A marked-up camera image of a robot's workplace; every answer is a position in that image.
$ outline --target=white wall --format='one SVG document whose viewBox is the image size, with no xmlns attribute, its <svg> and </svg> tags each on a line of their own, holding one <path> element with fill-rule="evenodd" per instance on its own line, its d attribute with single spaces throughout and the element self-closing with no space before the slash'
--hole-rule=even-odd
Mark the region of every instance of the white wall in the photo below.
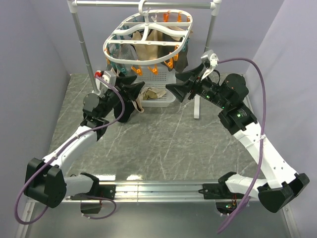
<svg viewBox="0 0 317 238">
<path fill-rule="evenodd" d="M 285 0 L 255 56 L 267 94 L 266 134 L 283 158 L 311 182 L 291 202 L 302 238 L 317 237 L 316 0 Z M 253 109 L 262 120 L 259 77 L 246 73 Z"/>
<path fill-rule="evenodd" d="M 31 0 L 31 3 L 34 4 L 67 71 L 87 73 L 66 0 Z M 222 60 L 232 57 L 253 58 L 282 3 L 283 0 L 223 0 L 215 23 L 212 49 Z M 123 19 L 135 14 L 137 8 L 82 6 L 78 9 L 92 66 L 94 70 L 104 68 L 106 61 L 102 47 L 105 39 Z M 200 56 L 204 51 L 211 14 L 208 9 L 185 10 L 194 19 L 194 35 L 190 41 L 188 60 L 189 67 L 195 67 L 200 63 Z M 219 70 L 223 72 L 236 73 L 245 73 L 247 68 L 244 63 L 219 66 Z"/>
<path fill-rule="evenodd" d="M 28 0 L 1 1 L 0 32 L 0 237 L 12 238 L 27 163 L 48 152 L 69 77 Z"/>
</svg>

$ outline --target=white basket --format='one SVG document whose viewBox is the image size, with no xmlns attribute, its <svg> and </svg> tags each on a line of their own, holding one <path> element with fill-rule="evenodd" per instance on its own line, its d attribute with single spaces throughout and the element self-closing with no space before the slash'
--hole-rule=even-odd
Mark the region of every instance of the white basket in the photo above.
<svg viewBox="0 0 317 238">
<path fill-rule="evenodd" d="M 166 108 L 175 101 L 175 96 L 165 88 L 166 84 L 176 83 L 175 70 L 168 71 L 167 67 L 158 65 L 158 74 L 155 75 L 147 67 L 141 67 L 143 75 L 138 76 L 135 82 L 145 82 L 145 87 L 165 89 L 166 94 L 158 99 L 142 101 L 142 107 Z"/>
</svg>

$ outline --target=gray marble surface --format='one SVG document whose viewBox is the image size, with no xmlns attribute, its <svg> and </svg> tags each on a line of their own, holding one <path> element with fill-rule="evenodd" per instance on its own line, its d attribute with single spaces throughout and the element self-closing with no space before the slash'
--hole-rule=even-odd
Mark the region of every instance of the gray marble surface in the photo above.
<svg viewBox="0 0 317 238">
<path fill-rule="evenodd" d="M 91 90 L 87 75 L 71 76 L 50 151 L 75 132 L 82 121 L 83 98 Z M 200 108 L 200 119 L 193 118 L 194 100 L 134 112 L 128 123 L 110 126 L 73 163 L 68 175 L 87 172 L 115 175 L 116 180 L 179 180 L 217 179 L 235 171 L 252 177 L 257 165 L 220 123 L 220 109 L 202 99 Z M 113 113 L 107 119 L 113 120 Z"/>
</svg>

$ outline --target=metal pole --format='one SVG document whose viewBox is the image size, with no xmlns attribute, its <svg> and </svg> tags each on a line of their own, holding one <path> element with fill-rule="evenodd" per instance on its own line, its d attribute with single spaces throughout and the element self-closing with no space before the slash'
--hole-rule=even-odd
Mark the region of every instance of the metal pole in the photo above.
<svg viewBox="0 0 317 238">
<path fill-rule="evenodd" d="M 207 34 L 207 39 L 206 39 L 206 45 L 205 45 L 204 52 L 209 50 L 211 36 L 212 36 L 212 31 L 213 31 L 213 26 L 214 26 L 215 20 L 216 20 L 216 16 L 211 15 L 211 20 L 210 20 L 210 24 L 209 24 L 209 30 L 208 30 L 208 34 Z"/>
<path fill-rule="evenodd" d="M 91 84 L 93 86 L 93 91 L 94 91 L 94 93 L 99 94 L 100 91 L 99 91 L 99 89 L 98 89 L 98 87 L 96 85 L 93 68 L 92 68 L 92 66 L 90 64 L 90 59 L 89 59 L 86 43 L 85 43 L 85 40 L 84 40 L 83 32 L 81 30 L 81 26 L 80 26 L 80 23 L 79 23 L 78 15 L 77 15 L 77 13 L 72 13 L 72 16 L 73 16 L 75 27 L 76 27 L 76 30 L 77 30 L 77 35 L 78 35 L 78 38 L 79 38 L 80 46 L 81 46 L 81 49 L 82 49 L 83 54 L 84 54 L 84 58 L 85 58 L 88 74 L 89 74 L 89 77 L 90 77 L 90 81 L 91 81 Z"/>
<path fill-rule="evenodd" d="M 124 6 L 138 7 L 138 1 L 76 1 L 77 6 Z M 163 7 L 163 8 L 204 8 L 210 9 L 211 2 L 145 2 L 144 7 Z"/>
</svg>

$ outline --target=plastic clip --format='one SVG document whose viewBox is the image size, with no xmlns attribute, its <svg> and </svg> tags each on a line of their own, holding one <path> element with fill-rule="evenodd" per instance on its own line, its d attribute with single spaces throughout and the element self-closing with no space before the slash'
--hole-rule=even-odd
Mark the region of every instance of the plastic clip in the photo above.
<svg viewBox="0 0 317 238">
<path fill-rule="evenodd" d="M 186 40 L 184 47 L 182 48 L 182 52 L 186 51 L 187 46 L 188 46 L 188 39 Z"/>
<path fill-rule="evenodd" d="M 168 22 L 169 19 L 169 11 L 163 14 L 163 22 Z"/>
<path fill-rule="evenodd" d="M 110 60 L 106 57 L 106 60 L 107 60 L 107 64 L 110 64 Z"/>
<path fill-rule="evenodd" d="M 173 69 L 173 58 L 169 59 L 169 62 L 164 61 L 164 63 L 166 64 L 167 67 Z"/>
<path fill-rule="evenodd" d="M 117 40 L 117 35 L 113 35 L 113 39 L 114 40 Z M 115 45 L 115 48 L 118 50 L 119 49 L 119 44 L 114 44 Z"/>
<path fill-rule="evenodd" d="M 121 73 L 123 73 L 123 74 L 127 73 L 127 70 L 125 69 L 124 65 L 122 68 L 120 68 L 118 65 L 116 65 L 116 67 L 117 67 L 117 70 L 119 70 Z"/>
<path fill-rule="evenodd" d="M 154 68 L 151 68 L 148 66 L 148 69 L 155 75 L 157 75 L 159 73 L 158 66 L 156 64 L 154 65 Z"/>
<path fill-rule="evenodd" d="M 177 22 L 182 22 L 182 15 L 181 15 L 181 11 L 178 13 L 178 17 L 177 17 Z"/>
<path fill-rule="evenodd" d="M 128 30 L 128 29 L 130 29 L 130 27 L 129 26 L 122 26 L 122 29 L 123 30 Z"/>
<path fill-rule="evenodd" d="M 112 66 L 113 69 L 117 69 L 117 66 L 115 65 L 114 62 L 110 61 L 110 63 L 111 63 L 111 66 Z"/>
<path fill-rule="evenodd" d="M 173 57 L 174 61 L 178 61 L 178 53 Z"/>
<path fill-rule="evenodd" d="M 135 68 L 135 67 L 132 66 L 131 69 L 132 69 L 134 72 L 136 72 L 139 76 L 142 76 L 142 75 L 143 75 L 142 69 L 141 69 L 140 66 L 139 66 L 139 68 Z"/>
</svg>

